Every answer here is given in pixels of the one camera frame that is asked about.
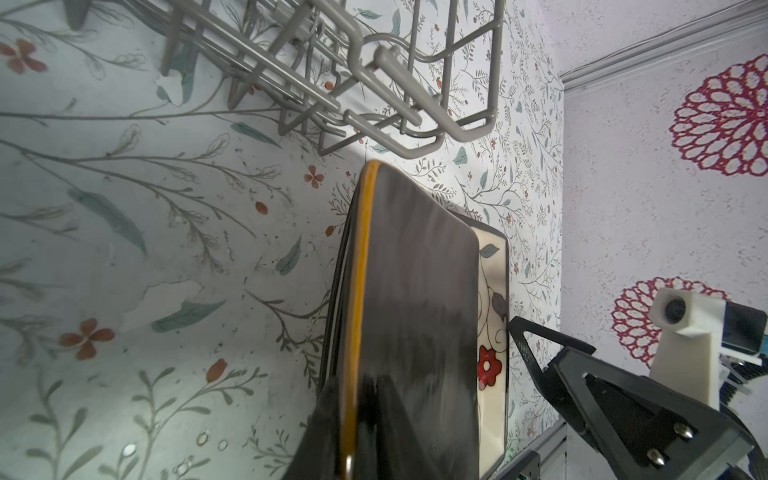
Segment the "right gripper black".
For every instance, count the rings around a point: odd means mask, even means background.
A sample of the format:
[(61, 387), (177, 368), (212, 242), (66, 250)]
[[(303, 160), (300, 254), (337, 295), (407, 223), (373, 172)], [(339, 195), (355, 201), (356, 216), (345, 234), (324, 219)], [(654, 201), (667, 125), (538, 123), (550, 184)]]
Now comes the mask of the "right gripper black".
[[(732, 418), (590, 356), (582, 340), (519, 316), (507, 331), (539, 393), (619, 479), (719, 479), (755, 447)], [(561, 346), (545, 369), (525, 333)]]

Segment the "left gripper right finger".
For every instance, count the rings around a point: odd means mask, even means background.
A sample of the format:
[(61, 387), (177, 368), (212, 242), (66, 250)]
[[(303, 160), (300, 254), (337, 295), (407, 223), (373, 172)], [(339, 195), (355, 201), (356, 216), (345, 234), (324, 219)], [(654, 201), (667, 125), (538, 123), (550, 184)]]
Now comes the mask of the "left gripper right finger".
[(363, 380), (359, 421), (360, 479), (439, 479), (421, 446), (392, 378)]

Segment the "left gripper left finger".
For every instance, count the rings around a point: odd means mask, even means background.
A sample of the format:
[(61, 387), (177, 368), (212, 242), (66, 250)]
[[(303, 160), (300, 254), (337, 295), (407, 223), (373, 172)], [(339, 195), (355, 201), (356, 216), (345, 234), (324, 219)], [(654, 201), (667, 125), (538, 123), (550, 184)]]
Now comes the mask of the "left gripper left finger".
[(339, 382), (330, 378), (283, 480), (336, 479), (339, 466)]

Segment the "floral patterned rectangular plate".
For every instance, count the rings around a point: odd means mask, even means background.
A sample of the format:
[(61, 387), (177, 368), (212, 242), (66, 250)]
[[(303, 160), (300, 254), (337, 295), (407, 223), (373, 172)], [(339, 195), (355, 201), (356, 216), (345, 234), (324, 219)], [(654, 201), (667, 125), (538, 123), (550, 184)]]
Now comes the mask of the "floral patterned rectangular plate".
[(489, 479), (507, 450), (509, 383), (509, 260), (504, 234), (468, 216), (478, 257), (477, 406), (479, 477)]

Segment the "white square plate black rim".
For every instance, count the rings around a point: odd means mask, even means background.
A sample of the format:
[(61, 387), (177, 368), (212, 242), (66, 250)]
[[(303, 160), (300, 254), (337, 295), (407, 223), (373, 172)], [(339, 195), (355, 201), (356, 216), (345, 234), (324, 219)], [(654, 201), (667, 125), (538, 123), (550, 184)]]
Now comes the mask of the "white square plate black rim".
[(351, 205), (348, 211), (348, 215), (345, 220), (344, 228), (341, 235), (341, 242), (339, 247), (338, 256), (334, 268), (334, 275), (332, 285), (329, 291), (328, 309), (326, 317), (326, 325), (324, 331), (324, 342), (320, 363), (320, 375), (318, 382), (318, 393), (321, 393), (324, 389), (327, 381), (333, 375), (334, 368), (337, 362), (336, 348), (339, 342), (339, 327), (338, 327), (338, 315), (340, 310), (340, 298), (342, 291), (343, 275), (345, 271), (345, 262), (347, 256), (347, 250), (352, 230), (352, 223), (355, 218), (355, 206)]

